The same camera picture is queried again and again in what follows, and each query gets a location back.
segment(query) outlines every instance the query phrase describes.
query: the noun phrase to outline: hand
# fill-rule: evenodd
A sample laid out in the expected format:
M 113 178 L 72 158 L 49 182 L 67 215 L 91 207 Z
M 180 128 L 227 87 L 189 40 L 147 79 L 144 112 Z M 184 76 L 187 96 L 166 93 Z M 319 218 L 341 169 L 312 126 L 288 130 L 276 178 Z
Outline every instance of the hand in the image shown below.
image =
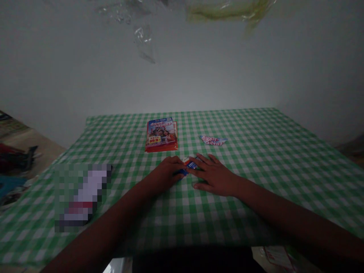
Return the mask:
M 189 168 L 187 171 L 194 176 L 204 179 L 208 184 L 197 183 L 193 187 L 216 195 L 234 196 L 237 192 L 238 184 L 245 178 L 232 173 L 211 154 L 209 154 L 210 160 L 201 154 L 197 154 L 197 157 L 202 162 L 193 157 L 190 157 L 190 160 L 196 163 L 203 171 Z
M 184 177 L 182 174 L 173 175 L 180 169 L 186 169 L 186 166 L 178 156 L 166 157 L 137 185 L 148 191 L 148 193 L 153 196 L 159 195 Z

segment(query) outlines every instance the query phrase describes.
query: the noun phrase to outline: green checkered tablecloth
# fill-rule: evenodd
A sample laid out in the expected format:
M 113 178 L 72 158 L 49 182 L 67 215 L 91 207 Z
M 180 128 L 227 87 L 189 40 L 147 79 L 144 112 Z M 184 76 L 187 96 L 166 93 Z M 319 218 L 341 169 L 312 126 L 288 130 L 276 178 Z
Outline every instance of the green checkered tablecloth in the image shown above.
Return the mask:
M 179 150 L 145 153 L 147 122 L 170 116 L 178 122 Z M 208 146 L 199 135 L 229 140 Z M 109 195 L 94 221 L 166 156 L 197 152 L 216 155 L 234 173 L 364 238 L 364 171 L 274 108 L 94 116 L 81 137 L 1 216 L 0 263 L 42 266 L 76 237 L 54 232 L 54 164 L 113 165 Z M 123 253 L 279 243 L 239 200 L 194 190 L 197 180 L 189 175 L 159 196 L 132 229 Z

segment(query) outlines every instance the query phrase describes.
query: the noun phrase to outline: wrist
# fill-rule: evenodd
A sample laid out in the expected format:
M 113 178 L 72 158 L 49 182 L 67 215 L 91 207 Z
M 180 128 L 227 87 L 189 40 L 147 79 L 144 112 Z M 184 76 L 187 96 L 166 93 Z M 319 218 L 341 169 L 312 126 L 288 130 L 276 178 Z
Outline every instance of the wrist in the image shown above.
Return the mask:
M 243 200 L 245 193 L 249 191 L 248 188 L 250 184 L 254 183 L 241 176 L 236 176 L 236 179 L 234 180 L 234 192 L 231 196 Z

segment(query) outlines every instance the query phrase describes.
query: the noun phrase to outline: white wall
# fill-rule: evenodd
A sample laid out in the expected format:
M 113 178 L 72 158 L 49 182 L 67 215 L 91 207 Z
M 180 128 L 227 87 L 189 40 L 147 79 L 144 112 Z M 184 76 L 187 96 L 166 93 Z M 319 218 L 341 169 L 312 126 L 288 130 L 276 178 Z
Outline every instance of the white wall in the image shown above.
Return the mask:
M 246 40 L 244 23 L 159 9 L 153 65 L 86 0 L 2 1 L 0 109 L 69 147 L 89 115 L 277 107 L 335 145 L 364 131 L 363 12 L 315 0 Z

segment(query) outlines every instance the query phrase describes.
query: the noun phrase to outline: price sticker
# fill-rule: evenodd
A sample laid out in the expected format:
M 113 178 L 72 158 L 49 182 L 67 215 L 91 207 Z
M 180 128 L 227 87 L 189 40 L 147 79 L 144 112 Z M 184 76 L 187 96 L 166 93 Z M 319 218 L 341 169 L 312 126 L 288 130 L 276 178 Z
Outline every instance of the price sticker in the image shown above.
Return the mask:
M 151 136 L 149 138 L 149 144 L 158 143 L 160 142 L 160 136 Z

